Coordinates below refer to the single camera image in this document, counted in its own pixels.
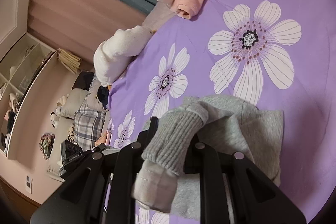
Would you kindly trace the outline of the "grey New York sweatshirt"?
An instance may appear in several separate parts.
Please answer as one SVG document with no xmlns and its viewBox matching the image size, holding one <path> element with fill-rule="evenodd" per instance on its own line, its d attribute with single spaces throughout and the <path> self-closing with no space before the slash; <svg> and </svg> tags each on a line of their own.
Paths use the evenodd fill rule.
<svg viewBox="0 0 336 224">
<path fill-rule="evenodd" d="M 239 152 L 280 185 L 283 133 L 281 110 L 260 110 L 227 95 L 187 97 L 158 117 L 131 195 L 146 209 L 200 220 L 207 175 L 230 214 L 221 165 Z"/>
</svg>

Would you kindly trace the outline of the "orange pink folded clothes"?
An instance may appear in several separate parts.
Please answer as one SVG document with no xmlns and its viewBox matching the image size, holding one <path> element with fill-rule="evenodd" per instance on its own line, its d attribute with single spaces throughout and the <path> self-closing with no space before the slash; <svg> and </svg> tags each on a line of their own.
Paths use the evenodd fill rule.
<svg viewBox="0 0 336 224">
<path fill-rule="evenodd" d="M 95 141 L 95 146 L 98 147 L 101 144 L 109 145 L 111 133 L 109 131 L 105 131 L 101 134 L 101 136 Z"/>
</svg>

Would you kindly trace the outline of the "plaid folded cloth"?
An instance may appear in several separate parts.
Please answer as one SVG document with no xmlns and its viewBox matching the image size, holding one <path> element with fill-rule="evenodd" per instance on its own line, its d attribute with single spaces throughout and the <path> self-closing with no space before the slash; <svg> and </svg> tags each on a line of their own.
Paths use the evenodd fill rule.
<svg viewBox="0 0 336 224">
<path fill-rule="evenodd" d="M 104 111 L 91 109 L 83 103 L 74 116 L 75 143 L 83 151 L 92 149 L 102 133 L 104 122 Z"/>
</svg>

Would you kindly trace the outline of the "grey pillow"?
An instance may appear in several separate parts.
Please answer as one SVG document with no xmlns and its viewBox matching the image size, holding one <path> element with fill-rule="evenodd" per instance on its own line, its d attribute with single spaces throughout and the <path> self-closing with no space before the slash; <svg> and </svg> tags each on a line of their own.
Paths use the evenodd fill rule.
<svg viewBox="0 0 336 224">
<path fill-rule="evenodd" d="M 80 106 L 84 102 L 87 94 L 87 90 L 72 89 L 64 106 L 60 110 L 60 116 L 74 119 L 75 113 L 80 109 Z"/>
</svg>

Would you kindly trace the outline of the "dark navy garment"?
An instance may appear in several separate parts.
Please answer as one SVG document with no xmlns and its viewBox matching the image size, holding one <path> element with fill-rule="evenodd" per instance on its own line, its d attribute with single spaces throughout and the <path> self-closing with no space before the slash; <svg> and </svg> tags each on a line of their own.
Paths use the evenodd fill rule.
<svg viewBox="0 0 336 224">
<path fill-rule="evenodd" d="M 102 107 L 104 110 L 108 109 L 108 97 L 109 97 L 109 89 L 100 86 L 97 90 L 97 98 L 102 103 Z"/>
</svg>

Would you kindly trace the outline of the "straw tassel bundle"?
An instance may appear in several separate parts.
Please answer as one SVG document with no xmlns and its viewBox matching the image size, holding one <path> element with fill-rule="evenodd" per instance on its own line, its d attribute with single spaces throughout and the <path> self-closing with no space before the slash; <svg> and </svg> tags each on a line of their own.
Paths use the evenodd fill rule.
<svg viewBox="0 0 336 224">
<path fill-rule="evenodd" d="M 76 74 L 80 68 L 81 61 L 80 57 L 77 57 L 70 51 L 58 48 L 57 50 L 58 61 L 71 73 Z"/>
</svg>

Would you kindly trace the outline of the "white shelf unit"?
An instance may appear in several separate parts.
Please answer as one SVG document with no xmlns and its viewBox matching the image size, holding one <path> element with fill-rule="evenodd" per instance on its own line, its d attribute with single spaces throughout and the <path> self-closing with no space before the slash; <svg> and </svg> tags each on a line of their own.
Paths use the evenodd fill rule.
<svg viewBox="0 0 336 224">
<path fill-rule="evenodd" d="M 38 93 L 57 62 L 57 52 L 29 33 L 24 34 L 1 58 L 1 153 L 17 158 L 26 120 L 37 102 Z"/>
</svg>

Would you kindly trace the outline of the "white fluffy folded garment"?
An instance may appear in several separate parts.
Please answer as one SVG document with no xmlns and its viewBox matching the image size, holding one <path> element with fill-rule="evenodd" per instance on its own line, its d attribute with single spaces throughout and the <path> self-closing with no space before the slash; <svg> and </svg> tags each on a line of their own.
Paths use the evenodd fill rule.
<svg viewBox="0 0 336 224">
<path fill-rule="evenodd" d="M 155 31 L 146 26 L 117 30 L 96 49 L 93 64 L 103 87 L 112 85 L 124 73 L 132 58 L 138 56 Z"/>
</svg>

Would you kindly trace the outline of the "pink curtain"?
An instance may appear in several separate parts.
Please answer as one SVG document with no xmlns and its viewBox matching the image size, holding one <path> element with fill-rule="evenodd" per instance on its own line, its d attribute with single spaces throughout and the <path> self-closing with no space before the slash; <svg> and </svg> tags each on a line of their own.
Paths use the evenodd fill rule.
<svg viewBox="0 0 336 224">
<path fill-rule="evenodd" d="M 49 46 L 91 62 L 103 40 L 146 16 L 119 0 L 30 0 L 28 30 Z"/>
</svg>

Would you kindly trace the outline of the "purple floral bed cover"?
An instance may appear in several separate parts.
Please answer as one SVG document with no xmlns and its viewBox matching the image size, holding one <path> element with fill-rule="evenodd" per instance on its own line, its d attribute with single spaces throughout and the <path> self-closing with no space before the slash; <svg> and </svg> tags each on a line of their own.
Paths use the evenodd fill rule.
<svg viewBox="0 0 336 224">
<path fill-rule="evenodd" d="M 214 94 L 284 112 L 280 188 L 311 221 L 335 188 L 335 0 L 205 0 L 171 18 L 113 84 L 110 144 Z"/>
</svg>

